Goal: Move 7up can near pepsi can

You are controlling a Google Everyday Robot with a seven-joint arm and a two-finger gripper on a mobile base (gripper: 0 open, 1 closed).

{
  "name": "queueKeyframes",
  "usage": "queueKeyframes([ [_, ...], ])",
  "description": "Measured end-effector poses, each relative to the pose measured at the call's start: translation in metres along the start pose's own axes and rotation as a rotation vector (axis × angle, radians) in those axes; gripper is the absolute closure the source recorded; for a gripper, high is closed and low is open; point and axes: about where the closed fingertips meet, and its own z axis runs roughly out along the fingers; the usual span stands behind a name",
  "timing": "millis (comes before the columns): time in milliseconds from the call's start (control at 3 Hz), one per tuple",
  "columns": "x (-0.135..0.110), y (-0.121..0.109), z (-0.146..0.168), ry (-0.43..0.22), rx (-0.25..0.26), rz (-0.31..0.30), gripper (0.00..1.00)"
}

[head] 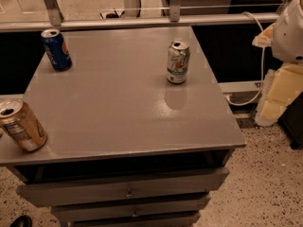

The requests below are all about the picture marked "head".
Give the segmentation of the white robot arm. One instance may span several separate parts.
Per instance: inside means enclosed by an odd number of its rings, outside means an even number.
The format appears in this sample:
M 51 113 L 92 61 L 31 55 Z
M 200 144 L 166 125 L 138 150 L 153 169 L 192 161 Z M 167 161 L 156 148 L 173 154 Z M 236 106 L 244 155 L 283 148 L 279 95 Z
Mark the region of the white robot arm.
M 303 62 L 303 0 L 292 0 L 278 19 L 252 42 L 272 47 L 273 57 L 283 62 Z

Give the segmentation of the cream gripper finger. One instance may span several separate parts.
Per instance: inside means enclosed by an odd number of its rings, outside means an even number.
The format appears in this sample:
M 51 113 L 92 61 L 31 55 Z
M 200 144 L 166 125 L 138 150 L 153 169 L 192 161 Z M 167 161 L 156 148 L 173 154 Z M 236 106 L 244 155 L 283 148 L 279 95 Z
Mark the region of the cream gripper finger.
M 273 40 L 274 25 L 275 24 L 271 24 L 268 27 L 266 27 L 263 31 L 261 31 L 260 34 L 254 38 L 252 45 L 261 48 L 271 46 Z

